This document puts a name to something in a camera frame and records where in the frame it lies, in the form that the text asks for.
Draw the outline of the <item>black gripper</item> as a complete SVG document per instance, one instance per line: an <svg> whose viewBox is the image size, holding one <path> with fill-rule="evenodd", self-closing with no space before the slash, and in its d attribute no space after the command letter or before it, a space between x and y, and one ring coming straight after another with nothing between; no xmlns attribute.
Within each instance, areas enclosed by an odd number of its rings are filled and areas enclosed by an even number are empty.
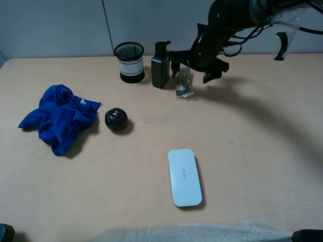
<svg viewBox="0 0 323 242"><path fill-rule="evenodd" d="M180 64L183 64L195 71L203 72L203 83L206 84L212 80L222 77L222 72L229 70L229 64L213 55L213 52L201 51L199 49L200 38L197 37L190 50L169 51L168 60L171 61L172 78L180 70Z"/></svg>

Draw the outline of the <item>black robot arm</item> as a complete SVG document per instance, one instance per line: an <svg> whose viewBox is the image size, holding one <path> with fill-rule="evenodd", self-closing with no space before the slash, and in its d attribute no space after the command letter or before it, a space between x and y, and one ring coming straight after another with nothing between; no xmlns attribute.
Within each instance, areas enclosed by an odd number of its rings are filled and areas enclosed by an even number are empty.
<svg viewBox="0 0 323 242"><path fill-rule="evenodd" d="M214 1L208 13L208 24L198 24L197 37L190 50L170 51L172 76L185 65L204 73L207 83L219 79L229 64L217 58L225 47L241 46L271 24L276 14L302 7L322 12L322 1Z"/></svg>

